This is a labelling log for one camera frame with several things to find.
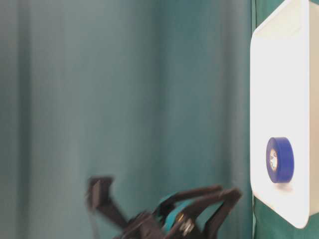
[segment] blue tape roll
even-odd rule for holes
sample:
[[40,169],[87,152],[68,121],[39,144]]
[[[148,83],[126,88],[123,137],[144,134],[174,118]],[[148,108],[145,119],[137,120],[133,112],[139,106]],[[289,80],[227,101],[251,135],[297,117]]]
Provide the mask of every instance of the blue tape roll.
[[266,164],[273,183],[288,183],[294,174],[294,154],[285,137],[270,138],[267,144]]

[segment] teal component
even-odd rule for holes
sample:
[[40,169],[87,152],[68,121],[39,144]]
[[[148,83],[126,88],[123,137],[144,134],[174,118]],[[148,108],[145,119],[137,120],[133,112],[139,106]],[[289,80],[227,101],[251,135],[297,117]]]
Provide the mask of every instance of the teal component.
[[182,211],[185,207],[191,204],[193,200],[187,200],[182,202],[178,207],[176,207],[171,213],[166,217],[165,224],[164,224],[164,231],[169,232],[172,226],[174,225],[175,218],[180,211]]
[[[171,196],[173,196],[173,195],[174,195],[174,194],[168,194],[167,196],[161,198],[160,201],[159,201],[159,205],[160,205],[162,202],[164,202],[165,200],[167,200],[168,198],[170,198]],[[159,212],[157,212],[156,217],[157,217],[157,220],[160,221],[161,216],[160,216]]]

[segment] white container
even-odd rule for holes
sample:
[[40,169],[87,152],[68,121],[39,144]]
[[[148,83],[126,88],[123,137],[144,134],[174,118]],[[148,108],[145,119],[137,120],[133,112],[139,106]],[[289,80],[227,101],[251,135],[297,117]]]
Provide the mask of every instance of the white container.
[[[253,33],[250,49],[250,178],[253,194],[296,228],[319,212],[319,5],[284,1]],[[266,167],[271,137],[294,152],[289,183]]]

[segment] teal curtain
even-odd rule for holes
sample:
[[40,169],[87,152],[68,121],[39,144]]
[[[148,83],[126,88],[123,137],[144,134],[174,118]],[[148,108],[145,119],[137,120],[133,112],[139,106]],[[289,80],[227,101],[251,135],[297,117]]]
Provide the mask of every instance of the teal curtain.
[[3,0],[0,28],[1,238],[92,238],[105,174],[128,216],[239,187],[219,238],[251,238],[250,1]]
[[[252,23],[257,27],[283,0],[252,0]],[[317,239],[319,237],[319,214],[310,217],[304,229],[296,229],[282,217],[254,198],[255,239]]]

